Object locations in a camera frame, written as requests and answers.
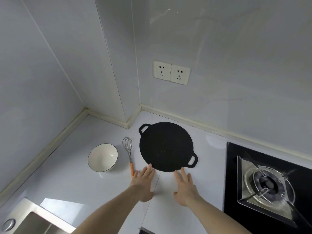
whisk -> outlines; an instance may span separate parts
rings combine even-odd
[[[124,146],[124,148],[126,149],[126,151],[129,154],[131,177],[133,177],[134,176],[134,170],[133,170],[133,163],[132,163],[132,158],[131,158],[132,140],[129,137],[126,137],[122,140],[122,145]]]

kitchen counter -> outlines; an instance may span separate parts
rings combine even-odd
[[[124,137],[130,137],[133,141],[132,159],[135,169],[140,170],[147,166],[140,154],[138,129],[144,123],[157,122],[176,123],[190,134],[199,161],[194,168],[186,171],[192,174],[199,193],[220,210],[223,207],[228,141],[312,167],[311,161],[307,163],[304,159],[273,149],[232,141],[145,111],[140,112],[129,130],[87,116],[4,204],[0,209],[0,221],[4,221],[11,209],[23,197],[27,197],[73,226],[79,226],[93,211],[129,186],[131,172],[128,154],[122,146]],[[115,145],[118,160],[111,170],[97,173],[89,168],[87,159],[91,150],[103,143]],[[177,190],[174,173],[156,171],[152,190],[155,193],[154,198],[146,203],[139,202],[119,233],[137,233],[141,226],[155,234],[206,233],[188,208],[174,202],[173,192]]]

person's left hand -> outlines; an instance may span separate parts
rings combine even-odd
[[[135,186],[139,189],[140,201],[147,202],[151,200],[154,196],[154,193],[151,192],[151,183],[154,178],[155,169],[152,169],[150,164],[148,167],[142,169],[141,173],[138,175],[138,171],[135,171],[135,174],[130,182],[130,187]]]

ceramic bowl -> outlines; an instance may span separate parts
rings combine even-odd
[[[105,143],[92,149],[88,157],[88,165],[95,172],[105,172],[117,162],[118,152],[114,145]]]

orange handle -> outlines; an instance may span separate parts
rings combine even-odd
[[[131,177],[133,178],[133,176],[135,175],[135,172],[133,169],[133,163],[130,163],[130,167],[131,167]]]

